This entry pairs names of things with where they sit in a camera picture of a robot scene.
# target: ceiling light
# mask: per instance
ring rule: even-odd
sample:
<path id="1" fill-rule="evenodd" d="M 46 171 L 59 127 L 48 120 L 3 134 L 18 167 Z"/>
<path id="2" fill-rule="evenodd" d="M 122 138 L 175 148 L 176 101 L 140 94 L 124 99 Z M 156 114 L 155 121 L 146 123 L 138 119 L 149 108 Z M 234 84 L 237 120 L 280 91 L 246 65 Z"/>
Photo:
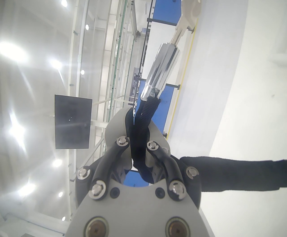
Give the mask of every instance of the ceiling light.
<path id="1" fill-rule="evenodd" d="M 56 60 L 56 59 L 52 59 L 52 60 L 50 61 L 50 63 L 51 63 L 51 65 L 52 65 L 52 67 L 55 68 L 55 69 L 57 69 L 57 70 L 60 70 L 60 69 L 62 68 L 61 62 L 59 62 L 59 61 Z"/>
<path id="2" fill-rule="evenodd" d="M 62 0 L 62 1 L 61 1 L 61 4 L 62 4 L 64 7 L 67 7 L 67 6 L 68 6 L 67 0 Z"/>
<path id="3" fill-rule="evenodd" d="M 0 53 L 16 62 L 24 62 L 28 59 L 23 49 L 8 42 L 0 42 Z"/>
<path id="4" fill-rule="evenodd" d="M 62 160 L 60 160 L 60 159 L 55 159 L 54 161 L 53 161 L 53 166 L 54 167 L 59 167 L 61 164 L 62 164 Z"/>
<path id="5" fill-rule="evenodd" d="M 35 190 L 36 186 L 34 184 L 26 184 L 23 188 L 21 188 L 18 193 L 21 197 L 25 197 L 32 193 Z"/>
<path id="6" fill-rule="evenodd" d="M 25 129 L 18 123 L 15 114 L 10 115 L 12 127 L 9 130 L 9 133 L 16 139 L 19 146 L 24 148 L 24 132 Z"/>

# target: metal handle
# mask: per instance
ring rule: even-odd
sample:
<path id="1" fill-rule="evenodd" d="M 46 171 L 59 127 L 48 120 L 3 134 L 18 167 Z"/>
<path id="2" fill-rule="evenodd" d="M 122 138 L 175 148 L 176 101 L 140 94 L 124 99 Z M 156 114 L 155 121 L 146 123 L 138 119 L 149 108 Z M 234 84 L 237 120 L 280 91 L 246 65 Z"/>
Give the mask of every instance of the metal handle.
<path id="1" fill-rule="evenodd" d="M 179 55 L 179 49 L 172 43 L 162 44 L 148 74 L 141 99 L 147 101 L 149 96 L 159 98 L 167 79 Z"/>

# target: robotic arm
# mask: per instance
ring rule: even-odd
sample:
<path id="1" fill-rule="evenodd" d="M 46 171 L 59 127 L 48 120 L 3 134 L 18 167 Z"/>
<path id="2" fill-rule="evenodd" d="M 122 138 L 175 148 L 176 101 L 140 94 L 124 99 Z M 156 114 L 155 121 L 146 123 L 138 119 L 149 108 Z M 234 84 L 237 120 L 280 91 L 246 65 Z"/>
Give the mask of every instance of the robotic arm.
<path id="1" fill-rule="evenodd" d="M 194 29 L 201 9 L 200 0 L 182 0 L 181 6 L 175 35 L 157 53 L 135 118 L 132 108 L 121 109 L 107 125 L 106 154 L 77 173 L 77 212 L 67 237 L 208 237 L 198 212 L 201 191 L 287 187 L 286 161 L 179 160 L 171 155 L 151 118 L 177 60 L 177 43 L 186 28 Z M 153 185 L 123 185 L 132 159 L 142 178 Z"/>

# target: display screen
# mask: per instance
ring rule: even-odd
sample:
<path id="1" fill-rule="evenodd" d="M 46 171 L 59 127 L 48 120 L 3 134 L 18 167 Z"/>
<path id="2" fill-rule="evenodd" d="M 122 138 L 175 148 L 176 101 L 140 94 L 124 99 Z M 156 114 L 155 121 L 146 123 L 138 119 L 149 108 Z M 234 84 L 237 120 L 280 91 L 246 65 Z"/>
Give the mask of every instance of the display screen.
<path id="1" fill-rule="evenodd" d="M 56 149 L 89 148 L 92 100 L 55 95 Z"/>

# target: black cloth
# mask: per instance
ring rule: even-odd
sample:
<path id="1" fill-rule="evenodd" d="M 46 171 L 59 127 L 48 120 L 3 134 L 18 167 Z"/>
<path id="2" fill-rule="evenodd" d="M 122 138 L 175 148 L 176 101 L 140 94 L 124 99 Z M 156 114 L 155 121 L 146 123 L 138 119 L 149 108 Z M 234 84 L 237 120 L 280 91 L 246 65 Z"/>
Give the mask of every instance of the black cloth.
<path id="1" fill-rule="evenodd" d="M 180 161 L 198 170 L 203 192 L 271 191 L 287 187 L 287 160 L 237 161 L 182 157 Z"/>

